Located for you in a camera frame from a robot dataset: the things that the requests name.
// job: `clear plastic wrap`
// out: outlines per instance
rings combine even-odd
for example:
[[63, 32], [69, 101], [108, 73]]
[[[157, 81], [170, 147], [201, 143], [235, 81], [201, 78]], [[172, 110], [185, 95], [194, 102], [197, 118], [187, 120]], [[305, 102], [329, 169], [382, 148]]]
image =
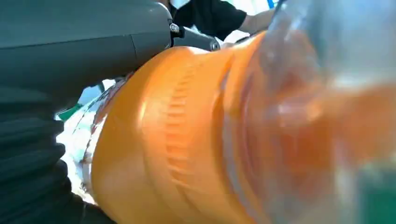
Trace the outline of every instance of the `clear plastic wrap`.
[[367, 189], [395, 195], [395, 19], [393, 0], [288, 0], [277, 12], [249, 66], [241, 132], [273, 223], [366, 223]]

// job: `black shirt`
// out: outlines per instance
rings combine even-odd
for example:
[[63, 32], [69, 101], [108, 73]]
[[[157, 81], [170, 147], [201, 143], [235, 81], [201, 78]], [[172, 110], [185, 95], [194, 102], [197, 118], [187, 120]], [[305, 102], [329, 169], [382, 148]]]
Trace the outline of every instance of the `black shirt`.
[[171, 5], [170, 13], [175, 24], [189, 28], [195, 25], [201, 33], [222, 41], [246, 18], [246, 12], [221, 0], [190, 0], [180, 9]]

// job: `metal bolt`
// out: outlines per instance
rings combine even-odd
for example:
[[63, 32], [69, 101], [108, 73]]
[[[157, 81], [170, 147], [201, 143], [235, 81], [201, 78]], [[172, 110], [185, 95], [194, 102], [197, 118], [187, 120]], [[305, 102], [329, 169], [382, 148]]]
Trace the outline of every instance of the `metal bolt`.
[[175, 23], [172, 23], [170, 25], [170, 31], [174, 32], [174, 33], [179, 33], [180, 32], [180, 28], [178, 25], [176, 25]]

